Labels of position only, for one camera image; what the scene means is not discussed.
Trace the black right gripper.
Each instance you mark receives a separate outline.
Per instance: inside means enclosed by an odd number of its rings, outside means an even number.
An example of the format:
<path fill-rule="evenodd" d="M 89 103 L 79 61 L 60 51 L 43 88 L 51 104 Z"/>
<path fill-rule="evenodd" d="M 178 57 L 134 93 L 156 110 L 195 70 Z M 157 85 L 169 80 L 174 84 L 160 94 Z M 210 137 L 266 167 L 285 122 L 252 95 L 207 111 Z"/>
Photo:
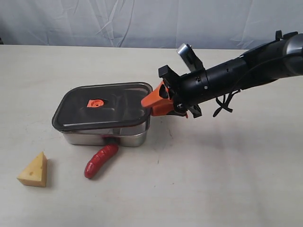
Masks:
<path fill-rule="evenodd" d="M 174 115 L 188 118 L 202 116 L 199 104 L 208 89 L 208 79 L 204 67 L 193 72 L 178 75 L 169 66 L 158 69 L 162 82 L 141 101 L 144 108 L 151 108 L 152 116 Z"/>

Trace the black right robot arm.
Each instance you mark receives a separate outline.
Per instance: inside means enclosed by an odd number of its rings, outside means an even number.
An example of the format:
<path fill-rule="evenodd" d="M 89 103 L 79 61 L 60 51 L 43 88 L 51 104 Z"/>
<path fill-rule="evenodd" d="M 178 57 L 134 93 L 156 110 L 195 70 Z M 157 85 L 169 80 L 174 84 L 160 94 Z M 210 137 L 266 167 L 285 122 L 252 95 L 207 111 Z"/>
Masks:
<path fill-rule="evenodd" d="M 177 52 L 190 72 L 180 76 L 168 65 L 158 69 L 162 82 L 141 101 L 153 116 L 184 117 L 191 112 L 197 118 L 202 115 L 199 104 L 212 99 L 219 105 L 214 117 L 221 110 L 231 113 L 229 104 L 242 90 L 303 74 L 303 35 L 298 32 L 278 30 L 274 41 L 209 69 L 190 45 L 182 44 Z"/>

